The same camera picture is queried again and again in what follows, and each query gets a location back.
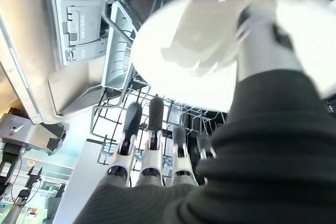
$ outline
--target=white plate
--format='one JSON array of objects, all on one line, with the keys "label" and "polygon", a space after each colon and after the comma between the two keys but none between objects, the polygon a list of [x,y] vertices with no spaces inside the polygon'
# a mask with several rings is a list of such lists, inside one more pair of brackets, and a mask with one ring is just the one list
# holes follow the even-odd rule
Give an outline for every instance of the white plate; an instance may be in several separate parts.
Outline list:
[{"label": "white plate", "polygon": [[[173,0],[141,27],[131,60],[161,94],[227,112],[236,84],[236,27],[241,11],[270,0]],[[336,13],[329,0],[277,0],[285,29],[322,97],[336,91]]]}]

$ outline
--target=wire rack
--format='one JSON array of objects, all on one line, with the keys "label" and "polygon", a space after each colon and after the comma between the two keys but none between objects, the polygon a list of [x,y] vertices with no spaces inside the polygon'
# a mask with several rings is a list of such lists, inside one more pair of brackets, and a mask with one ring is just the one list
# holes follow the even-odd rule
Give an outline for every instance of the wire rack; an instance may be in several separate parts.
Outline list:
[{"label": "wire rack", "polygon": [[[113,155],[122,135],[127,107],[133,102],[138,102],[142,105],[143,113],[137,141],[135,143],[135,160],[131,171],[131,179],[136,181],[141,168],[145,142],[148,139],[149,103],[156,95],[156,92],[136,73],[132,74],[125,90],[126,93],[123,97],[116,99],[107,98],[107,100],[102,101],[100,105],[93,107],[90,132],[103,139],[97,163],[109,165],[110,157]],[[192,108],[165,97],[163,97],[163,102],[163,176],[165,182],[169,184],[172,176],[172,127],[174,125],[184,127],[187,139],[189,139],[188,136],[192,133],[212,134],[216,127],[224,122],[226,114],[216,112],[214,116],[210,118],[207,116],[208,111]],[[214,120],[218,118],[221,119],[219,120],[220,123],[214,123]]]}]

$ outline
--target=dishwasher rack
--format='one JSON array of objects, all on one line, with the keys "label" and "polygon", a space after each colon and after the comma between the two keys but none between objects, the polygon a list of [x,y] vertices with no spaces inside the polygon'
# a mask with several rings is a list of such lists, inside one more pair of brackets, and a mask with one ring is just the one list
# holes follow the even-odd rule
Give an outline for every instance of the dishwasher rack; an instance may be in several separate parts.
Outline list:
[{"label": "dishwasher rack", "polygon": [[[133,71],[128,85],[125,86],[125,93],[122,94],[120,98],[108,98],[106,101],[101,101],[99,105],[93,107],[90,133],[103,139],[100,153],[98,153],[98,164],[109,165],[109,159],[116,150],[121,138],[126,109],[132,102],[138,102],[143,107],[143,113],[138,138],[135,143],[135,160],[131,171],[131,178],[133,177],[133,181],[136,180],[141,168],[145,142],[148,139],[149,103],[155,95],[156,92]],[[169,184],[172,177],[172,127],[174,125],[184,127],[188,140],[191,134],[212,134],[220,124],[224,123],[226,114],[216,112],[214,116],[210,118],[207,116],[209,112],[206,110],[189,107],[165,97],[162,97],[162,99],[164,102],[163,177],[166,184]],[[105,131],[106,134],[98,134],[98,131]]]}]

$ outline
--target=black cable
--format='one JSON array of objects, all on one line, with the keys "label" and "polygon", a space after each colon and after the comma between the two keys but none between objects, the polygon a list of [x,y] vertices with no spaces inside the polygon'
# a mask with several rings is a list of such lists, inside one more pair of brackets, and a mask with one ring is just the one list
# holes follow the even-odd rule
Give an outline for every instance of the black cable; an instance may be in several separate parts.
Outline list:
[{"label": "black cable", "polygon": [[19,155],[19,157],[20,157],[20,168],[19,168],[19,171],[18,171],[17,174],[16,174],[16,177],[15,177],[15,180],[14,180],[14,182],[13,182],[12,188],[10,189],[10,190],[11,190],[11,191],[10,191],[10,196],[12,197],[12,201],[13,201],[13,202],[15,202],[15,199],[13,198],[13,187],[14,187],[15,181],[16,181],[16,179],[17,179],[17,176],[19,176],[19,173],[20,173],[20,171],[21,171],[21,166],[22,166],[22,157],[21,157],[21,155]]},{"label": "black cable", "polygon": [[37,192],[40,190],[41,183],[42,183],[42,179],[40,180],[40,184],[39,184],[39,186],[38,186],[36,192],[35,192],[34,195],[32,196],[32,198],[30,198],[30,200],[27,201],[27,202],[25,202],[23,205],[20,205],[21,207],[25,206],[28,202],[30,202],[30,201],[34,198],[34,196],[35,196],[35,195],[37,194]]}]

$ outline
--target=dark gray sleeve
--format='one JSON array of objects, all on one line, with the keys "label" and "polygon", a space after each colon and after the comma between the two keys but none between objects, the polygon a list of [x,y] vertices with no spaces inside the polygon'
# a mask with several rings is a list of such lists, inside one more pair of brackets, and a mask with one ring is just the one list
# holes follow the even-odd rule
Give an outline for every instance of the dark gray sleeve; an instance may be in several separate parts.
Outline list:
[{"label": "dark gray sleeve", "polygon": [[301,72],[237,84],[228,121],[200,163],[208,185],[170,204],[165,223],[334,223],[336,121]]}]

